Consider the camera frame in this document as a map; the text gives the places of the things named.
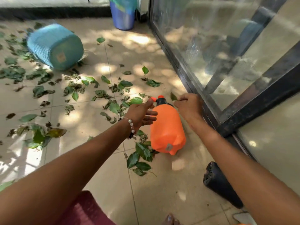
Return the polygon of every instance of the person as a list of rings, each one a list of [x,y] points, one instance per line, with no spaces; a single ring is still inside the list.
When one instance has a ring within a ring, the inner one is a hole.
[[[174,105],[200,137],[258,225],[299,223],[298,195],[211,128],[201,115],[202,102],[198,95],[184,94]],[[125,118],[105,132],[0,192],[0,225],[57,223],[92,176],[130,135],[132,129],[129,120],[133,123],[134,131],[156,120],[157,113],[149,110],[153,107],[152,99],[144,104],[131,105]],[[80,205],[87,205],[83,200],[79,202]],[[89,201],[87,211],[95,208],[94,204]],[[76,224],[110,223],[103,219],[103,223]],[[163,225],[180,225],[180,222],[170,214]]]

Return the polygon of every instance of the tiled floor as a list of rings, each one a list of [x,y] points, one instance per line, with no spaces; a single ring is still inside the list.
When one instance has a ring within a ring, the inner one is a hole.
[[[105,89],[108,85],[100,79],[105,75],[112,83],[118,82],[118,77],[134,84],[129,94],[131,97],[138,93],[155,96],[164,95],[169,102],[169,95],[185,93],[186,90],[168,59],[164,55],[156,39],[146,24],[138,24],[132,31],[120,31],[114,28],[110,18],[104,19],[64,19],[58,20],[69,30],[77,34],[89,56],[84,61],[87,65],[78,70],[81,75],[93,76],[99,83],[98,89]],[[1,29],[5,34],[17,34],[17,30],[24,30],[34,22],[7,22],[7,29]],[[96,39],[103,36],[106,41],[97,45]],[[1,66],[5,66],[3,59],[10,56],[9,50],[0,51]],[[34,64],[20,61],[28,73]],[[148,78],[162,82],[160,87],[147,86],[140,77],[143,76],[142,67],[148,67]],[[123,75],[123,71],[132,71],[132,75]],[[61,78],[61,72],[54,73],[54,79]],[[24,80],[26,87],[20,92],[13,89],[16,85],[12,80],[0,80],[0,182],[21,178],[37,167],[55,159],[62,153],[84,143],[89,136],[96,136],[105,131],[111,124],[100,115],[106,99],[92,101],[94,88],[88,86],[84,94],[79,95],[70,104],[75,110],[69,116],[65,115],[65,99],[62,97],[66,80],[46,89],[56,92],[39,99],[32,98],[32,89],[36,81]],[[123,96],[110,92],[117,101]],[[60,123],[67,133],[58,139],[51,140],[47,148],[42,151],[27,149],[23,140],[25,136],[11,139],[6,137],[10,129],[16,128],[18,119],[24,114],[39,114],[40,103],[49,100],[51,105],[46,107],[47,116],[37,117],[34,121],[41,125],[48,121],[52,125]],[[5,117],[8,113],[16,113],[10,120]],[[208,151],[183,121],[187,143],[175,156],[157,154],[151,163],[152,173],[144,177],[135,175],[127,170],[124,153],[129,155],[134,151],[134,140],[125,140],[116,152],[104,163],[100,170],[90,180],[85,189],[92,192],[104,212],[118,225],[153,225],[160,224],[169,212],[172,212],[184,225],[229,225],[236,224],[231,215],[235,212],[232,206],[215,193],[204,187],[202,178],[205,167],[212,160]],[[150,133],[149,126],[142,127],[145,133]]]

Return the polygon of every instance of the trash can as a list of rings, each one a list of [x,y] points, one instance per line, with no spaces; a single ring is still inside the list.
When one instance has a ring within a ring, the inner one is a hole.
[[[135,12],[126,11],[123,12],[118,9],[114,2],[110,2],[110,10],[112,12],[113,24],[117,29],[130,30],[134,25]]]

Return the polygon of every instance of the blue basket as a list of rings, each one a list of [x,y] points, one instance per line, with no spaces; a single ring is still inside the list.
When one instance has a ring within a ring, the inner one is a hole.
[[[80,38],[59,24],[31,33],[27,46],[38,60],[56,70],[71,68],[84,54]]]
[[[130,30],[134,25],[135,12],[130,13],[119,10],[114,2],[110,2],[110,10],[112,12],[113,24],[117,29]]]

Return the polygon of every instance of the spray bottle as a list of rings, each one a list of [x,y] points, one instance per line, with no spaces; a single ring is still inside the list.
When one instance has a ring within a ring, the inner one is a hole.
[[[157,120],[150,126],[151,147],[159,152],[175,155],[186,142],[185,133],[182,127],[178,111],[166,99],[160,95],[156,102]]]

